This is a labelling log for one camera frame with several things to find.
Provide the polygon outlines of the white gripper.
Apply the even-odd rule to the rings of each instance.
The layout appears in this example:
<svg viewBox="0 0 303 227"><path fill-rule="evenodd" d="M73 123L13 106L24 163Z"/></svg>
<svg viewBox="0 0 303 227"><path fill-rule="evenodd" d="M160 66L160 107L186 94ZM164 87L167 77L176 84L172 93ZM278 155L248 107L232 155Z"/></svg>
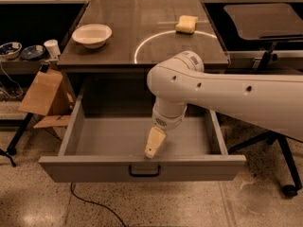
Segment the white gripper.
<svg viewBox="0 0 303 227"><path fill-rule="evenodd" d="M187 106L176 107L156 107L152 109L152 122L147 144L145 147L145 156L153 158L166 140L164 131L171 131L177 128L185 117Z"/></svg>

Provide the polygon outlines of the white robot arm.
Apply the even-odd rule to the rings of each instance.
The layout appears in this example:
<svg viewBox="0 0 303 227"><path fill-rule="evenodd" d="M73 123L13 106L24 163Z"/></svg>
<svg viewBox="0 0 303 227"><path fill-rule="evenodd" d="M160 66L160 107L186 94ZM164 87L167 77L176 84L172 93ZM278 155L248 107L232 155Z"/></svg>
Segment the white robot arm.
<svg viewBox="0 0 303 227"><path fill-rule="evenodd" d="M185 51L155 65L147 84L156 96L145 148L149 158L163 145L166 132L181 123L188 104L303 140L302 76L208 74L201 58Z"/></svg>

